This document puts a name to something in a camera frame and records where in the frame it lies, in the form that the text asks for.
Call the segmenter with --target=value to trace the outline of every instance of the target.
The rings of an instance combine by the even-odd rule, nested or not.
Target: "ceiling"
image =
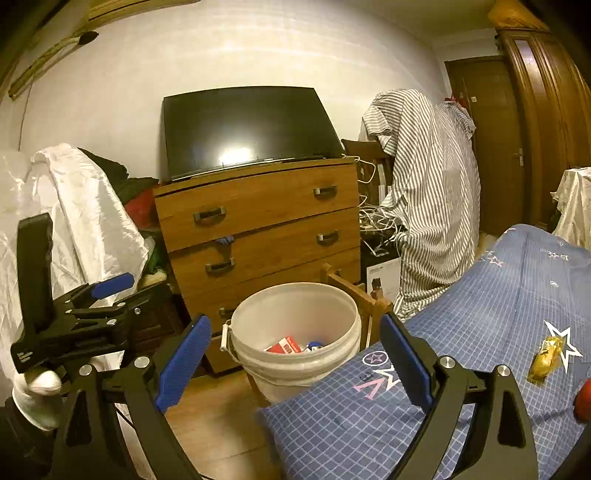
[[[425,40],[491,28],[486,14],[495,0],[346,0]]]

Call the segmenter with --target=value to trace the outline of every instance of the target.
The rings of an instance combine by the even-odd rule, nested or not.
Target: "bucket handle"
[[[313,385],[313,383],[311,383],[311,384],[291,384],[291,383],[281,383],[281,382],[277,383],[277,382],[274,382],[273,380],[271,380],[270,378],[263,377],[260,373],[258,373],[256,371],[256,367],[254,365],[250,365],[244,361],[240,361],[237,358],[236,352],[234,351],[234,348],[232,345],[232,338],[229,335],[229,332],[232,331],[232,325],[230,323],[231,323],[231,320],[227,320],[226,323],[224,323],[222,326],[222,341],[220,342],[220,351],[226,352],[228,355],[230,355],[232,360],[234,360],[237,364],[242,365],[242,368],[244,370],[246,370],[247,373],[251,374],[253,377],[258,377],[261,380],[264,380],[265,382],[270,383],[271,385],[275,385],[276,387],[292,387],[294,385],[297,385],[299,387],[311,387]]]

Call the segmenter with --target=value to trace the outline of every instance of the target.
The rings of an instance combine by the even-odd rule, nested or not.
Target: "black tv screen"
[[[313,88],[234,87],[164,98],[172,180],[245,163],[339,158],[335,129]]]

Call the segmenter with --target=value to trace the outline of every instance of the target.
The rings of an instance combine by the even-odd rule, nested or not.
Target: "gold package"
[[[527,374],[529,382],[539,384],[560,364],[560,354],[564,346],[562,337],[548,337],[542,341],[540,350],[531,363]]]

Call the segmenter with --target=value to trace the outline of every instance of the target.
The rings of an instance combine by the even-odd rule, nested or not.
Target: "wooden wardrobe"
[[[563,171],[591,166],[591,92],[558,39],[521,4],[498,0],[489,18],[520,97],[529,179],[525,218],[547,229],[550,192]]]

